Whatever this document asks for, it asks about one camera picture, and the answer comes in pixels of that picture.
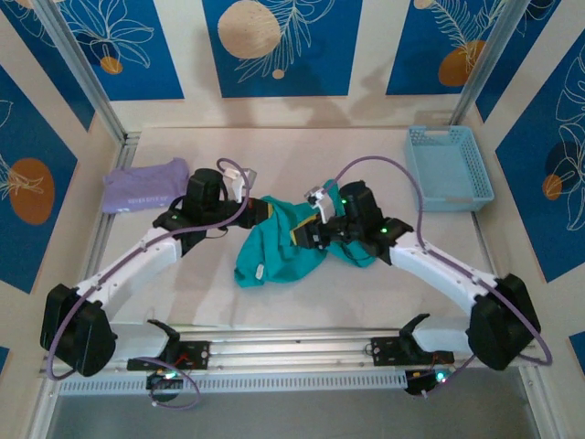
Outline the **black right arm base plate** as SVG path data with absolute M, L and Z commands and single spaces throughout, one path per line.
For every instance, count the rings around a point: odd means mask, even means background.
M 372 337 L 369 345 L 375 366 L 433 366 L 454 363 L 452 352 L 424 351 L 408 337 Z

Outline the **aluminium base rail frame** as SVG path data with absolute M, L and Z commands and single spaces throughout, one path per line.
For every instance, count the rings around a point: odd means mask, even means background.
M 70 366 L 72 372 L 91 377 L 103 369 L 123 364 L 127 370 L 177 369 L 156 359 L 169 343 L 208 341 L 207 369 L 282 369 L 342 367 L 423 368 L 425 366 L 375 366 L 369 345 L 372 337 L 408 337 L 402 329 L 253 329 L 229 330 L 214 327 L 169 327 L 157 320 L 132 328 L 112 329 L 112 324 L 83 328 L 70 323 L 63 335 L 46 325 L 40 345 L 55 352 L 55 359 Z M 456 346 L 422 348 L 424 351 L 463 352 Z

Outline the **aluminium frame post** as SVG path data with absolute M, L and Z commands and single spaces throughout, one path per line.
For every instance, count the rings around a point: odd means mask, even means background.
M 53 0 L 31 0 L 31 3 L 37 17 L 95 112 L 100 116 L 106 130 L 118 144 L 124 145 L 127 133 L 77 39 L 59 12 L 58 6 Z
M 495 65 L 500 59 L 516 27 L 524 15 L 530 0 L 506 0 L 500 17 L 476 61 L 468 81 L 463 86 L 448 125 L 460 125 L 484 89 Z

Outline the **aluminium table side rail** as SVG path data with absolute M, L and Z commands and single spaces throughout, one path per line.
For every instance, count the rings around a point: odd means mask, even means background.
M 471 219 L 473 221 L 473 226 L 475 229 L 475 234 L 478 240 L 478 245 L 480 247 L 480 253 L 483 261 L 483 265 L 480 268 L 480 271 L 482 273 L 490 273 L 495 278 L 500 278 L 499 272 L 495 267 L 495 260 L 488 248 L 487 241 L 482 233 L 479 219 L 477 218 L 477 215 L 474 212 L 471 213 Z
M 130 167 L 136 153 L 140 139 L 140 133 L 130 134 L 114 163 L 113 169 L 122 169 Z M 112 262 L 117 261 L 131 249 L 135 247 L 139 239 L 143 237 L 147 227 L 144 224 L 138 224 L 135 228 L 130 225 L 128 215 L 114 215 L 102 213 L 96 223 L 93 234 L 93 241 L 88 249 L 85 268 L 81 280 L 84 281 L 101 272 L 102 259 L 106 255 L 105 266 L 108 267 Z M 112 227 L 114 228 L 113 238 L 111 238 Z M 132 328 L 130 323 L 111 322 L 112 329 Z

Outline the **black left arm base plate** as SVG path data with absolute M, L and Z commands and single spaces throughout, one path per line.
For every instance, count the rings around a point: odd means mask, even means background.
M 169 343 L 156 359 L 180 370 L 206 370 L 210 358 L 208 341 Z

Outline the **teal t-shirt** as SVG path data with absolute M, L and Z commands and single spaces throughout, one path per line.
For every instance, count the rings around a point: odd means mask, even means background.
M 293 204 L 272 196 L 265 196 L 262 200 L 272 208 L 272 214 L 253 227 L 242 244 L 234 269 L 234 279 L 239 287 L 300 281 L 329 256 L 357 268 L 367 268 L 374 262 L 374 258 L 355 241 L 334 242 L 324 250 L 294 245 L 291 230 L 310 219 L 315 210 L 306 202 Z

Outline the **folded lavender t-shirt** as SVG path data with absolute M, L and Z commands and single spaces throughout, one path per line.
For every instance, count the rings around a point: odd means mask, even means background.
M 118 214 L 167 207 L 184 196 L 190 177 L 187 162 L 114 169 L 103 178 L 102 212 Z

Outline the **light blue plastic basket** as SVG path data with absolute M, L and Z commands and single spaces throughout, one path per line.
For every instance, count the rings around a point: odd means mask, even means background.
M 495 199 L 484 160 L 470 128 L 408 128 L 407 168 L 417 180 L 425 212 L 477 212 Z

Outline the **black controller board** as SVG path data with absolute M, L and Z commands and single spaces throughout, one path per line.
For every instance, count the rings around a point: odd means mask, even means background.
M 146 377 L 145 388 L 153 402 L 166 403 L 175 399 L 184 387 L 183 379 L 174 371 L 158 369 Z
M 454 368 L 406 370 L 405 392 L 415 397 L 426 397 L 430 392 L 445 384 L 457 372 Z

